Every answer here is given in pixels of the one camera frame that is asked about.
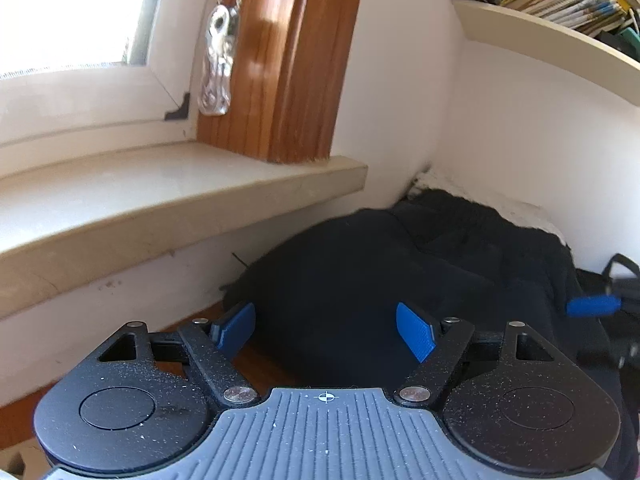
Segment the black round motor housing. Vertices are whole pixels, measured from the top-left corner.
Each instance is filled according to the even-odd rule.
[[[34,429],[52,462],[83,472],[132,473],[187,452],[209,427],[211,410],[200,389],[157,369],[146,326],[131,325],[40,401]]]
[[[484,462],[531,476],[603,466],[620,430],[613,400],[522,323],[505,330],[494,370],[451,391],[442,417]]]

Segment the white lace cloth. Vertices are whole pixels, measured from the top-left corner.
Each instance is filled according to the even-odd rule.
[[[418,173],[409,190],[410,198],[417,196],[426,189],[442,189],[453,196],[459,196],[481,205],[495,209],[502,218],[519,227],[533,227],[556,235],[566,245],[564,236],[549,219],[542,208],[526,202],[519,202],[477,184],[468,184],[453,179],[442,170],[431,168]]]

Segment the white wall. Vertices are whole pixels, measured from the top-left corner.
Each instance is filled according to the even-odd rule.
[[[221,299],[220,285],[321,219],[387,206],[440,138],[463,37],[450,0],[362,0],[333,152],[369,164],[364,192],[205,240],[0,321],[0,406],[60,377],[117,327],[158,329]]]
[[[640,261],[640,108],[591,82],[465,42],[435,160],[545,208],[579,267]]]

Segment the gray ribbed plate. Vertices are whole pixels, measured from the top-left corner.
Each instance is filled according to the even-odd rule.
[[[60,468],[47,480],[79,480]],[[276,388],[253,408],[228,410],[191,453],[137,480],[506,480],[476,462],[426,410],[401,408],[378,388]],[[574,480],[606,480],[597,469]]]

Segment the silver screw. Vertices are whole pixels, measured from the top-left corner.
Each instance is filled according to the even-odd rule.
[[[402,400],[423,402],[431,397],[431,392],[423,386],[407,386],[398,392]]]
[[[258,393],[248,386],[232,386],[225,390],[225,399],[235,404],[244,404],[255,400]]]

